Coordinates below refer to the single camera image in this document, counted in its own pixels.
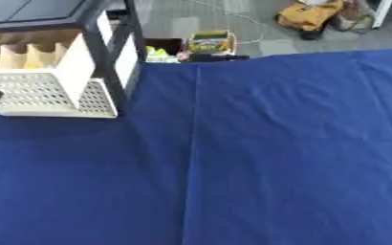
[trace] white bag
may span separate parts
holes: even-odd
[[[313,5],[313,6],[322,5],[329,2],[329,0],[298,0],[298,1],[306,5]]]

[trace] blue tablecloth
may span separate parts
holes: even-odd
[[[392,245],[392,51],[147,64],[126,107],[0,117],[0,245]]]

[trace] perforated plastic panel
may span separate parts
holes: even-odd
[[[0,75],[0,113],[8,116],[67,116],[112,118],[116,108],[102,79],[92,79],[73,106],[51,74]]]

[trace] tan bag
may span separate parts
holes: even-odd
[[[284,27],[314,31],[342,8],[341,1],[332,1],[319,6],[294,3],[279,13],[277,22]]]

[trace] gray floor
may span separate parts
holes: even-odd
[[[233,30],[241,44],[239,54],[268,56],[312,52],[376,50],[392,48],[392,11],[381,30],[366,34],[327,30],[319,41],[300,40],[296,32],[277,26],[272,17],[291,0],[198,0],[227,12],[250,17],[263,25],[226,15],[223,11],[192,0],[136,0],[147,37],[186,38],[200,30]]]

